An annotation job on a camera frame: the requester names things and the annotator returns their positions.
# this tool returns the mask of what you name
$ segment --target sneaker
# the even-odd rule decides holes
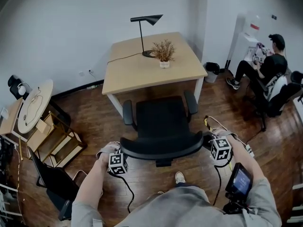
[[[235,84],[235,79],[227,78],[226,82],[228,85],[232,86],[233,89],[238,90],[240,88],[240,84]]]
[[[182,172],[177,172],[175,175],[176,184],[178,183],[186,183],[185,177]]]

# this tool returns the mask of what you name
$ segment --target gray sleeve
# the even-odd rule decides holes
[[[73,202],[71,227],[103,227],[100,213],[88,204]]]
[[[270,184],[266,178],[257,181],[252,186],[247,197],[247,204],[250,209],[257,209],[257,215],[273,226],[282,225]]]

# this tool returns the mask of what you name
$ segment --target white wall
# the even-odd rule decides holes
[[[215,62],[224,68],[232,43],[239,0],[207,0],[202,64]]]
[[[240,0],[237,25],[229,58],[235,41],[243,29],[245,15],[253,11],[261,17],[257,39],[271,48],[269,34],[281,34],[286,43],[286,55],[290,70],[303,71],[303,0]]]
[[[194,46],[192,20],[203,21],[198,0],[10,0],[0,13],[0,97],[15,99],[7,80],[15,74],[31,86],[54,81],[57,94],[104,79],[112,43],[139,37],[136,16],[164,14],[157,24],[142,23],[143,35],[179,31]],[[78,73],[85,72],[84,77]]]

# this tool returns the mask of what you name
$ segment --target camera screen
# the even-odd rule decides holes
[[[233,185],[244,195],[246,195],[249,186],[250,179],[245,175],[245,173],[239,169],[237,176],[233,180]]]

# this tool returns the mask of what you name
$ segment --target black cap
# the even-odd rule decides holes
[[[272,42],[276,43],[276,46],[279,50],[282,51],[285,49],[285,41],[282,35],[274,34],[274,35],[269,35],[268,37]]]

